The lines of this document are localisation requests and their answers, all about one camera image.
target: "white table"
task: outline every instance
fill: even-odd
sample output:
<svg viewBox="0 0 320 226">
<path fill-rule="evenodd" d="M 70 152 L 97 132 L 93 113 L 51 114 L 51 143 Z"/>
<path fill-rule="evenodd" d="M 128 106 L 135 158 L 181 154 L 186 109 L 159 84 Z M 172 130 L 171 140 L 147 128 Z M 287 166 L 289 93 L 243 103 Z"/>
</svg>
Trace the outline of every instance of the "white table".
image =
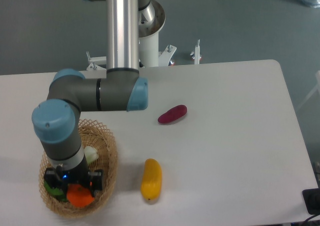
<svg viewBox="0 0 320 226">
<path fill-rule="evenodd" d="M 1 225 L 251 226 L 309 216 L 301 192 L 317 183 L 274 60 L 141 70 L 149 80 L 146 110 L 81 115 L 106 124 L 116 137 L 119 169 L 111 199 L 83 219 L 55 215 L 40 198 L 43 148 L 31 122 L 54 75 L 0 76 Z M 187 117 L 158 125 L 158 116 L 178 104 L 188 107 Z M 140 194 L 148 158 L 163 171 L 153 205 Z"/>
</svg>

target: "metal bracket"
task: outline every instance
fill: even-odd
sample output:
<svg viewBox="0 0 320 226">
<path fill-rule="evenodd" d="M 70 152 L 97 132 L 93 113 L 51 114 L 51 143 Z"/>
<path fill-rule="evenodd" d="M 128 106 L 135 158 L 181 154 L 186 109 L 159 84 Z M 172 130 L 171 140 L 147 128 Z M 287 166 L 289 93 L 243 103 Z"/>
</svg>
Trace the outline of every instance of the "metal bracket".
<svg viewBox="0 0 320 226">
<path fill-rule="evenodd" d="M 175 62 L 172 60 L 172 56 L 176 50 L 177 47 L 169 44 L 163 52 L 159 52 L 159 67 L 174 65 Z"/>
</svg>

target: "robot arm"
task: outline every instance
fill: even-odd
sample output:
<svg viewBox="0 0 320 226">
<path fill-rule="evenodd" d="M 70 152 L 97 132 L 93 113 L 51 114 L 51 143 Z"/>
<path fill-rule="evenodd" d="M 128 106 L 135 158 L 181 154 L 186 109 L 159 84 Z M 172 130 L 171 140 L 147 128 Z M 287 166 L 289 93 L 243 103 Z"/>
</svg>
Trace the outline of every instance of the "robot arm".
<svg viewBox="0 0 320 226">
<path fill-rule="evenodd" d="M 103 172 L 90 172 L 78 123 L 82 111 L 132 111 L 148 107 L 148 81 L 139 77 L 138 0 L 106 0 L 106 78 L 86 79 L 73 69 L 58 72 L 47 100 L 32 113 L 34 131 L 52 167 L 44 180 L 51 188 L 80 184 L 92 196 L 103 188 Z"/>
</svg>

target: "gray floor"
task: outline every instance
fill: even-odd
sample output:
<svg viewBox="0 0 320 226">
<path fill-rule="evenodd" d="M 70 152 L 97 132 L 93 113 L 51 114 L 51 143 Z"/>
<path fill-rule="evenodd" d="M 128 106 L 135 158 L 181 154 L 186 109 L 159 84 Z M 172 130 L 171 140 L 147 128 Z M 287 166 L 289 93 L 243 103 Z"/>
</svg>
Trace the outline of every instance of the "gray floor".
<svg viewBox="0 0 320 226">
<path fill-rule="evenodd" d="M 316 84 L 320 9 L 297 0 L 157 1 L 166 12 L 159 46 L 178 47 L 177 64 L 192 64 L 190 51 L 201 39 L 202 63 L 277 60 L 294 107 Z M 104 2 L 0 0 L 0 6 L 0 75 L 84 70 L 86 51 L 105 55 Z M 302 131 L 314 120 L 299 119 Z M 320 160 L 320 139 L 304 138 L 311 161 Z"/>
</svg>

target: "white stand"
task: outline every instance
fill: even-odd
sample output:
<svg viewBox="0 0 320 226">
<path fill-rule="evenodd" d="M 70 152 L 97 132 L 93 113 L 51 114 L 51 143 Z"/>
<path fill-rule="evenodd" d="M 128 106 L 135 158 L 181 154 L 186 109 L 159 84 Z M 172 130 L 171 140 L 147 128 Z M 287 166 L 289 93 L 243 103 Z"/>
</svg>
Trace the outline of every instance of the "white stand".
<svg viewBox="0 0 320 226">
<path fill-rule="evenodd" d="M 320 96 L 320 71 L 316 72 L 315 74 L 317 84 L 311 89 L 311 91 L 305 96 L 305 98 L 302 100 L 302 102 L 296 107 L 295 111 L 298 113 L 303 106 L 305 106 L 306 102 L 314 96 L 316 93 Z"/>
</svg>

